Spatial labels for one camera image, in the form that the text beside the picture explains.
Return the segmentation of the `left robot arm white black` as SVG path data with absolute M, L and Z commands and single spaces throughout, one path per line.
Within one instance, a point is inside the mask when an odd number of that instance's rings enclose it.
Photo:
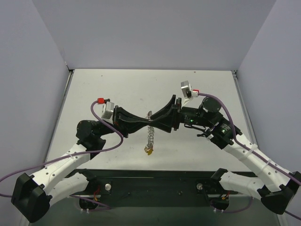
M 23 173 L 15 183 L 11 203 L 30 222 L 40 220 L 56 202 L 84 191 L 96 189 L 96 181 L 83 173 L 67 175 L 80 165 L 105 152 L 106 141 L 102 136 L 116 133 L 121 140 L 151 123 L 150 119 L 130 114 L 115 107 L 111 122 L 95 115 L 96 120 L 82 120 L 77 125 L 77 142 L 61 157 L 44 164 L 43 168 L 28 175 Z

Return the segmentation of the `metal band with key rings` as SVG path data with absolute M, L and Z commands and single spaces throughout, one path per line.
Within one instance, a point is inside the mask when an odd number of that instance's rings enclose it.
M 148 111 L 146 119 L 150 120 L 152 116 L 152 111 Z M 152 148 L 154 146 L 154 133 L 155 130 L 152 126 L 147 126 L 147 148 Z

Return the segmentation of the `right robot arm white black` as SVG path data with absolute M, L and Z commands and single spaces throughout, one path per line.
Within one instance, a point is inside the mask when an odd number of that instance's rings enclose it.
M 172 97 L 170 102 L 150 117 L 150 125 L 171 132 L 182 123 L 189 129 L 198 129 L 221 150 L 229 153 L 245 166 L 255 177 L 238 175 L 226 169 L 218 169 L 212 180 L 226 191 L 234 191 L 256 198 L 271 212 L 282 215 L 301 186 L 301 174 L 280 167 L 251 143 L 234 125 L 224 103 L 209 94 L 189 91 L 185 100 L 203 96 L 199 108 L 182 106 Z

